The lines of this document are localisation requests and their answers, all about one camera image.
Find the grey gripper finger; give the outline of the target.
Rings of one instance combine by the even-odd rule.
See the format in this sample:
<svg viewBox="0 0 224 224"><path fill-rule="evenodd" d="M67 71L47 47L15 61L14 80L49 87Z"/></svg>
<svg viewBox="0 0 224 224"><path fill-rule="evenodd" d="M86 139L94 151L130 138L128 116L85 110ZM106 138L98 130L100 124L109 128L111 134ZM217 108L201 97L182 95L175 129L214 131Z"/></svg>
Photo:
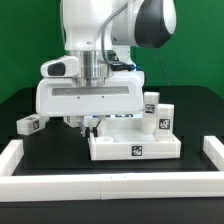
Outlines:
<svg viewBox="0 0 224 224"><path fill-rule="evenodd" d="M84 116L77 116L76 120L77 120L78 126L81 129L82 136L86 137L86 125L85 125L85 122L84 122Z"/></svg>
<svg viewBox="0 0 224 224"><path fill-rule="evenodd" d="M92 128L92 133L94 137L98 137L98 129L99 129L100 123L101 123L101 120L98 120L96 125Z"/></svg>

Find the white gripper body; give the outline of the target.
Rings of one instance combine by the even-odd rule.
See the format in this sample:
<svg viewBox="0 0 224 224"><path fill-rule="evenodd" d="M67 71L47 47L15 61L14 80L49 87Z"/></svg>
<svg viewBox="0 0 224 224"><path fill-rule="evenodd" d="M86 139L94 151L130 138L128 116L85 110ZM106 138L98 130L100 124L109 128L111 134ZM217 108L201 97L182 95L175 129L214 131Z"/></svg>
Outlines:
<svg viewBox="0 0 224 224"><path fill-rule="evenodd" d="M81 70L75 56L45 62L43 79L36 92L36 112L40 116L91 116L138 114L143 110L144 73L118 71L104 79L103 86L81 87Z"/></svg>

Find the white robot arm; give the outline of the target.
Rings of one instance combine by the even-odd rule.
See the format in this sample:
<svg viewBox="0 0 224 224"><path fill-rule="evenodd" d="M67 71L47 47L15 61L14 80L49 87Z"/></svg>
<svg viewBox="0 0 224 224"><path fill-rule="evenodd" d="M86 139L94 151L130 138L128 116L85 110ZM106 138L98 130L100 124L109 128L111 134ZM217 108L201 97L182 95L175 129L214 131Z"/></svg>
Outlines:
<svg viewBox="0 0 224 224"><path fill-rule="evenodd" d="M176 28L174 0L61 0L66 55L41 66L36 111L42 117L138 114L144 74L124 46L159 48Z"/></svg>

